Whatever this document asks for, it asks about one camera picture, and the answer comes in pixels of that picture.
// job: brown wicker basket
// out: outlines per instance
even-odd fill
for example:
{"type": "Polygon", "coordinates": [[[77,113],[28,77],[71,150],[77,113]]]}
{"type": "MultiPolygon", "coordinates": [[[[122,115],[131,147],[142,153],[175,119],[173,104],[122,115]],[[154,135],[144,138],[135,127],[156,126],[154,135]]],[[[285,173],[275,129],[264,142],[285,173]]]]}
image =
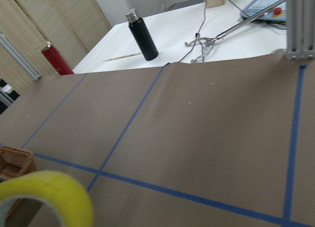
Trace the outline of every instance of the brown wicker basket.
{"type": "MultiPolygon", "coordinates": [[[[0,182],[20,177],[36,171],[33,152],[0,146],[0,182]]],[[[7,216],[10,216],[20,200],[12,206],[7,216]]]]}

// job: thermos bottle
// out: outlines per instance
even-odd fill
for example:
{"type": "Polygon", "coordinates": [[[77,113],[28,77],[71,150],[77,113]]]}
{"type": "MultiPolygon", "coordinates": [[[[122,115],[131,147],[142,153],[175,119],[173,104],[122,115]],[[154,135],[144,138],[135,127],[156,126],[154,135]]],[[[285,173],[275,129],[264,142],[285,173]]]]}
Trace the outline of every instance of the thermos bottle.
{"type": "Polygon", "coordinates": [[[158,56],[158,50],[154,45],[150,33],[143,19],[139,17],[137,11],[132,9],[126,14],[129,21],[129,28],[140,47],[140,50],[147,61],[158,56]]]}

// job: white tabletop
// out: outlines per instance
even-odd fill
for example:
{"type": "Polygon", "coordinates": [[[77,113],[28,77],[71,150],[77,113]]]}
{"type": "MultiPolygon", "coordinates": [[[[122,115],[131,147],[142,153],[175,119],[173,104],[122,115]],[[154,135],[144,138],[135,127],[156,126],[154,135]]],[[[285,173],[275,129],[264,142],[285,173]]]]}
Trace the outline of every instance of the white tabletop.
{"type": "MultiPolygon", "coordinates": [[[[232,0],[244,8],[251,0],[232,0]]],[[[159,55],[146,61],[143,55],[103,62],[106,59],[140,52],[128,23],[115,25],[92,51],[74,68],[75,73],[101,72],[132,68],[163,66],[177,62],[189,50],[185,42],[194,40],[203,21],[204,3],[149,16],[144,21],[159,55]]],[[[201,37],[214,37],[241,22],[240,11],[231,3],[206,10],[206,22],[200,31],[201,37]]],[[[206,62],[248,58],[270,54],[273,50],[286,48],[286,31],[278,30],[264,23],[250,23],[224,39],[216,41],[206,62]]],[[[182,62],[201,54],[196,45],[193,52],[182,62]]]]}

